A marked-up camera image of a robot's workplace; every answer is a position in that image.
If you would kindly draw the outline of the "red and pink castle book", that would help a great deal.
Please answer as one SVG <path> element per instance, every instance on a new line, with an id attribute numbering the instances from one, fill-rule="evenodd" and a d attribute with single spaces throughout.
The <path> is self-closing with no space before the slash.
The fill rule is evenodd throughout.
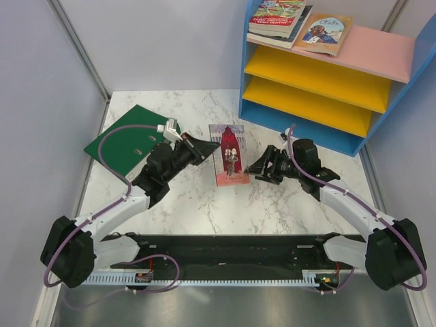
<path id="1" fill-rule="evenodd" d="M 215 180 L 218 187 L 246 185 L 247 145 L 243 125 L 210 124 L 209 133 L 220 147 L 213 153 Z"/>

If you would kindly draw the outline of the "blue Nineteen Eighty-Four book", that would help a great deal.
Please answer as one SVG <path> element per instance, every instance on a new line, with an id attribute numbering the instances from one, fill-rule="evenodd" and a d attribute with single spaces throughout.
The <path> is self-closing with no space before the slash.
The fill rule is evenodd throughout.
<path id="1" fill-rule="evenodd" d="M 247 32 L 247 39 L 249 42 L 257 43 L 257 44 L 267 44 L 269 46 L 276 46 L 278 48 L 283 49 L 291 49 L 296 41 L 296 37 L 300 33 L 303 25 L 306 23 L 307 19 L 310 17 L 312 12 L 312 5 L 305 6 L 296 26 L 293 28 L 290 36 L 288 38 L 284 37 L 272 37 L 266 35 L 260 35 L 255 33 Z"/>

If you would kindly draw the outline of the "orange Hello book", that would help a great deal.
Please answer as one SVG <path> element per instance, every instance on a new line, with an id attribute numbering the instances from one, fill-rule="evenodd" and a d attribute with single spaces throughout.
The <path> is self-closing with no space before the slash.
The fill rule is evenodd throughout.
<path id="1" fill-rule="evenodd" d="M 336 57 L 353 23 L 353 16 L 314 13 L 305 23 L 292 49 Z"/>

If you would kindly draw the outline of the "red Treehouse book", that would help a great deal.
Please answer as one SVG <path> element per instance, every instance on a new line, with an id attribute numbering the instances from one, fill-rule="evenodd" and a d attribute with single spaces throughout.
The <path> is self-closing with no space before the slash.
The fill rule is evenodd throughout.
<path id="1" fill-rule="evenodd" d="M 306 1 L 263 1 L 249 20 L 248 32 L 288 38 Z"/>

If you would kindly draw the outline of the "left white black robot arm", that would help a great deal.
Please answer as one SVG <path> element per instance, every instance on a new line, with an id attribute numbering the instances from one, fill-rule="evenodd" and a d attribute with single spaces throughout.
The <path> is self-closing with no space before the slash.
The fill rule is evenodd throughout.
<path id="1" fill-rule="evenodd" d="M 198 166 L 220 144 L 183 133 L 174 145 L 160 142 L 146 158 L 126 193 L 95 213 L 75 219 L 65 216 L 52 225 L 40 257 L 47 273 L 53 273 L 67 287 L 74 288 L 90 274 L 113 264 L 129 262 L 142 268 L 149 262 L 149 250 L 128 236 L 105 237 L 132 217 L 147 211 L 169 192 L 169 182 L 187 166 Z"/>

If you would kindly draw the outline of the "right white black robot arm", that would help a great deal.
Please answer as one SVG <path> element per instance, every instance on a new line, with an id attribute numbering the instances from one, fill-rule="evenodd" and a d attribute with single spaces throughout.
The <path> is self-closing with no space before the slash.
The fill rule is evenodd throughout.
<path id="1" fill-rule="evenodd" d="M 316 266 L 347 264 L 365 271 L 382 290 L 406 286 L 416 276 L 422 283 L 413 289 L 426 287 L 426 260 L 416 225 L 377 210 L 350 191 L 337 173 L 322 166 L 312 140 L 288 140 L 282 149 L 269 145 L 245 173 L 276 185 L 285 178 L 296 179 L 307 194 L 340 214 L 361 235 L 361 241 L 337 233 L 321 237 L 312 250 Z"/>

